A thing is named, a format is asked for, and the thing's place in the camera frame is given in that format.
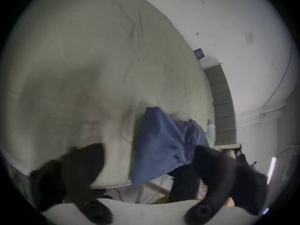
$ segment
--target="white wall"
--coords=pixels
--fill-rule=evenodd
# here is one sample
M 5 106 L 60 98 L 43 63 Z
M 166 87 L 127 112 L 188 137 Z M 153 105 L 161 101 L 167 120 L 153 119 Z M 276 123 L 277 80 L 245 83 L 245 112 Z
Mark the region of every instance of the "white wall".
M 277 119 L 237 128 L 237 141 L 242 144 L 247 162 L 251 165 L 257 161 L 256 169 L 268 174 L 271 158 L 277 153 Z
M 283 77 L 292 43 L 268 0 L 147 1 L 170 19 L 193 50 L 202 48 L 203 67 L 222 62 L 237 118 L 247 111 L 261 112 Z M 253 33 L 253 44 L 247 44 L 245 33 Z M 267 106 L 282 103 L 291 93 L 299 61 L 294 45 L 289 70 Z

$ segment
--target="white blanket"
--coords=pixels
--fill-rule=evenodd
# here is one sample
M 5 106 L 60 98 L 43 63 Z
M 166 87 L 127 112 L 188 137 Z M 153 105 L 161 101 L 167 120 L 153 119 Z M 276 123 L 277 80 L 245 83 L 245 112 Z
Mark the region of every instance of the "white blanket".
M 146 107 L 159 106 L 204 131 L 212 94 L 193 51 L 145 0 L 34 0 L 2 60 L 2 145 L 29 171 L 71 146 L 102 142 L 93 187 L 130 182 Z

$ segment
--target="bed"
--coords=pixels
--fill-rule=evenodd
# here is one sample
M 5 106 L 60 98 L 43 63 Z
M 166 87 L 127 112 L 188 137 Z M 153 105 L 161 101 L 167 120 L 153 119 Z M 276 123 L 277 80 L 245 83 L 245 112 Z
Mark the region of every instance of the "bed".
M 215 121 L 195 54 L 146 0 L 33 0 L 7 41 L 1 74 L 2 152 L 24 174 L 102 142 L 105 166 L 92 187 L 124 186 L 147 107 L 204 131 Z

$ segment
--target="gray headboard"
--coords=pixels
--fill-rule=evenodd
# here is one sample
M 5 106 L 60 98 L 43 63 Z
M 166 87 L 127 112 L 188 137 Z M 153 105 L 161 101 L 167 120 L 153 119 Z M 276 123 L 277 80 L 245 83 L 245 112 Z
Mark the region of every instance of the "gray headboard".
M 235 113 L 228 84 L 220 64 L 204 69 L 215 105 L 215 145 L 236 143 Z

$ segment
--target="wall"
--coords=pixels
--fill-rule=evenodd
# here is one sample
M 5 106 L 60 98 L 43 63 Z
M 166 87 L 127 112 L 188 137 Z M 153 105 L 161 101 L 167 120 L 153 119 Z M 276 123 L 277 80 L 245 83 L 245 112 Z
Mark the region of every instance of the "wall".
M 203 49 L 203 67 L 222 62 L 237 119 L 245 112 L 263 110 L 283 77 L 292 43 L 284 21 L 268 0 L 147 1 L 170 19 L 193 50 Z M 253 34 L 253 43 L 245 33 Z M 291 93 L 299 61 L 294 45 L 289 70 L 267 106 L 282 104 Z
M 256 169 L 268 174 L 271 158 L 277 152 L 277 119 L 237 128 L 237 141 L 242 144 L 247 162 L 251 165 L 256 161 Z
M 282 192 L 293 173 L 298 155 L 295 145 L 300 142 L 300 84 L 286 100 L 282 116 L 277 121 L 276 164 L 269 184 L 268 204 L 271 204 Z

